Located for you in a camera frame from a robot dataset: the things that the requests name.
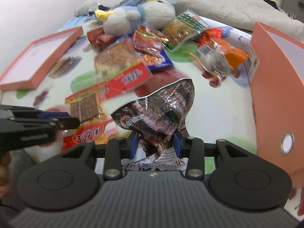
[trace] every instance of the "metal screw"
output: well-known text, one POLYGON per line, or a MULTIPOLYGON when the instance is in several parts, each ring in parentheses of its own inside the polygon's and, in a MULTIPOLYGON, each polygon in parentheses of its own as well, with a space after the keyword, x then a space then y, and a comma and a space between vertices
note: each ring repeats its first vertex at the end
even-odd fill
POLYGON ((105 171, 105 174, 108 177, 116 177, 116 176, 118 176, 120 174, 120 171, 117 170, 117 169, 109 169, 109 170, 105 171))
POLYGON ((199 169, 191 169, 188 171, 188 175, 191 177, 199 177, 203 175, 203 172, 199 169))

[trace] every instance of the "stuffed duck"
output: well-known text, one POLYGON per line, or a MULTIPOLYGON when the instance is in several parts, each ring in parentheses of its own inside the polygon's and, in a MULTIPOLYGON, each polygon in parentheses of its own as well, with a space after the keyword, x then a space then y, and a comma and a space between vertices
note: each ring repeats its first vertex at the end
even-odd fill
POLYGON ((143 22, 161 30, 175 18, 175 8, 165 0, 147 0, 138 6, 121 6, 109 11, 96 10, 95 16, 103 21, 105 34, 122 36, 133 33, 143 22))

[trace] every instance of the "oval red logo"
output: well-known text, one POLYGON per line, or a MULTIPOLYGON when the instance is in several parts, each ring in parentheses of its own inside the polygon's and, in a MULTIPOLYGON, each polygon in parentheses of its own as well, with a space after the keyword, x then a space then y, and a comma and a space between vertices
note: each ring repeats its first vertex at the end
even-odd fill
POLYGON ((73 135, 73 142, 79 144, 86 140, 95 140, 103 133, 105 127, 102 123, 92 123, 82 126, 73 135))

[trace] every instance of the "pink box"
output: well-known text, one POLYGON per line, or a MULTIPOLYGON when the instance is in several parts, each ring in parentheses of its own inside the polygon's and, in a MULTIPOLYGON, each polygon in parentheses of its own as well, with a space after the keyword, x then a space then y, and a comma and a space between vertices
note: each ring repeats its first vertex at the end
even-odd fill
POLYGON ((1 75, 0 90, 35 89, 82 34, 76 27, 33 41, 1 75))

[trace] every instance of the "yellow beak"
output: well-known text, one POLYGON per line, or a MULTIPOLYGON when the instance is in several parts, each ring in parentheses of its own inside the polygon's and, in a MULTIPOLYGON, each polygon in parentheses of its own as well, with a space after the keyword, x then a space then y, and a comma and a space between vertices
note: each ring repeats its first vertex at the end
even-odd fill
POLYGON ((97 19, 101 20, 101 21, 105 21, 109 15, 113 14, 114 11, 113 10, 109 10, 109 11, 103 11, 103 10, 95 10, 95 16, 97 19))

